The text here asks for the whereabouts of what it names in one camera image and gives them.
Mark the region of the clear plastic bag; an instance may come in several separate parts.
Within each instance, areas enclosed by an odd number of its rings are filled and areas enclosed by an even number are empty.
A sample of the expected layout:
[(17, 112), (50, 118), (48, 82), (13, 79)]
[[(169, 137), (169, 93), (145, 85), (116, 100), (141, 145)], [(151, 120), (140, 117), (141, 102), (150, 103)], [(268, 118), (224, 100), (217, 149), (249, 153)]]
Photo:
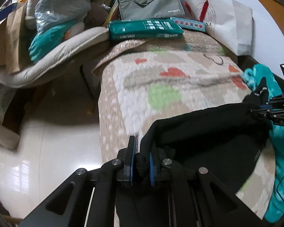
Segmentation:
[(35, 7), (37, 33), (50, 28), (82, 19), (91, 10), (90, 0), (39, 0)]

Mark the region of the green wet wipes pack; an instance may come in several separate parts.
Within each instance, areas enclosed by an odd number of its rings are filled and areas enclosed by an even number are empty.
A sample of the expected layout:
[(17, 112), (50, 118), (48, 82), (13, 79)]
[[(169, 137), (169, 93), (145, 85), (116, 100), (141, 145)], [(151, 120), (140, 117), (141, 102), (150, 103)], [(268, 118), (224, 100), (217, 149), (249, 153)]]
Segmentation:
[(181, 38), (183, 30), (170, 19), (112, 21), (108, 24), (112, 40), (141, 38)]

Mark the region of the beige cushion pad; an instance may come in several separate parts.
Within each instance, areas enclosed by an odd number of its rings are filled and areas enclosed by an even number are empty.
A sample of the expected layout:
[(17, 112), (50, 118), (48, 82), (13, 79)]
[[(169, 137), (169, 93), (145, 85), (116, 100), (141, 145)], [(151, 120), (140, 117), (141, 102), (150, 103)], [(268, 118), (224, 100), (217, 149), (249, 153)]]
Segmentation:
[(109, 47), (109, 30), (94, 27), (62, 42), (35, 65), (28, 65), (13, 74), (0, 68), (0, 83), (11, 88), (30, 88), (63, 75), (74, 59), (89, 59), (101, 55)]

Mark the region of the grey laptop bag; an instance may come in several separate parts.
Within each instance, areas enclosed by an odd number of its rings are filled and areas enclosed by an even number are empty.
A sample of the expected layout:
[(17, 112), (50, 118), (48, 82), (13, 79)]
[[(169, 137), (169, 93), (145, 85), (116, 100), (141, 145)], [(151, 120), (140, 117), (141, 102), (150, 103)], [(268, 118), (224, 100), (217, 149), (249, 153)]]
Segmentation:
[(122, 20), (168, 19), (183, 17), (180, 0), (118, 0)]

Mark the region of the brown cardboard box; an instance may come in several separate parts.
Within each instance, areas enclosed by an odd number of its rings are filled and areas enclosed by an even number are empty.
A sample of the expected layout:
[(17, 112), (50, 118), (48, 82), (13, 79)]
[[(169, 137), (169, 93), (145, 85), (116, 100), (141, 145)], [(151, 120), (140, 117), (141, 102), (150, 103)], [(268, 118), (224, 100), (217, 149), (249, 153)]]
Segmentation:
[(25, 3), (18, 3), (9, 15), (0, 21), (0, 66), (5, 66), (8, 74), (23, 67), (20, 63), (21, 40)]

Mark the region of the teal fleece blanket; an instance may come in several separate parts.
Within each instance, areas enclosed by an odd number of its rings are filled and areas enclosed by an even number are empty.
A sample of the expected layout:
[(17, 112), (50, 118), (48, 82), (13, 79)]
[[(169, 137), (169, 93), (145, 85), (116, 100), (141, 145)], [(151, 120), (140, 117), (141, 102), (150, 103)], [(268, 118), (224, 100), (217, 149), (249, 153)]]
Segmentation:
[[(260, 85), (263, 77), (266, 78), (269, 99), (282, 94), (273, 73), (265, 65), (256, 64), (242, 74), (243, 81), (252, 91)], [(269, 138), (275, 149), (275, 185), (264, 218), (269, 223), (276, 223), (284, 214), (284, 127), (273, 125)]]

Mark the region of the white paper shopping bag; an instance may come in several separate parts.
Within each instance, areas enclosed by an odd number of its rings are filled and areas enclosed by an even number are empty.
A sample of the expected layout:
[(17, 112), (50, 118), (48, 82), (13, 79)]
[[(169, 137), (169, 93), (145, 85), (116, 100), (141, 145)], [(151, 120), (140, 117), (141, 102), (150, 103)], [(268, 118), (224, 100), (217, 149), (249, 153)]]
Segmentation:
[(251, 55), (252, 9), (236, 0), (184, 0), (206, 32), (237, 56)]

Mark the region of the teal patterned flat box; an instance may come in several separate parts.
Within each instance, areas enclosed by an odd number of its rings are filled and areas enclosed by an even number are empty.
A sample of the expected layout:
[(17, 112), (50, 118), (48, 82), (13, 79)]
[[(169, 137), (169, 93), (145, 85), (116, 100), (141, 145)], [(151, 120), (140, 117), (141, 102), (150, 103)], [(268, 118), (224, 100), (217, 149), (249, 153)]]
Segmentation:
[(184, 19), (180, 17), (170, 17), (170, 19), (183, 29), (206, 32), (206, 24), (204, 22), (194, 21), (192, 19)]

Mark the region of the black pants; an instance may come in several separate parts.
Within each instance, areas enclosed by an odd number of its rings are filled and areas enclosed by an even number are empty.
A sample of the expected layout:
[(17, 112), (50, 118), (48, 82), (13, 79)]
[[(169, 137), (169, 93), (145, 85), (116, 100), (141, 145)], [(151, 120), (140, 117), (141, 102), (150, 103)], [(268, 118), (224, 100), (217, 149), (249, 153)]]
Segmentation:
[(156, 120), (140, 142), (137, 170), (150, 174), (149, 156), (157, 147), (185, 168), (206, 167), (238, 192), (252, 175), (272, 129), (269, 120), (250, 112), (260, 107), (252, 91), (241, 103)]

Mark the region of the heart patterned quilt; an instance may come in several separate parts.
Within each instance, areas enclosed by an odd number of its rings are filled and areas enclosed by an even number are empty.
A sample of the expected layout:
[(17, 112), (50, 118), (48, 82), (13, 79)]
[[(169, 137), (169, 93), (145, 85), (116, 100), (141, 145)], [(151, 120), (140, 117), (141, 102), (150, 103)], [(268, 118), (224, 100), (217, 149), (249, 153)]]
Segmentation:
[[(99, 61), (100, 145), (103, 161), (137, 139), (136, 152), (150, 126), (193, 111), (241, 103), (252, 91), (241, 69), (212, 37), (185, 32), (176, 39), (126, 40)], [(275, 153), (267, 140), (252, 175), (234, 193), (260, 219), (267, 211), (275, 180)], [(154, 190), (150, 174), (133, 171), (125, 186), (132, 197)]]

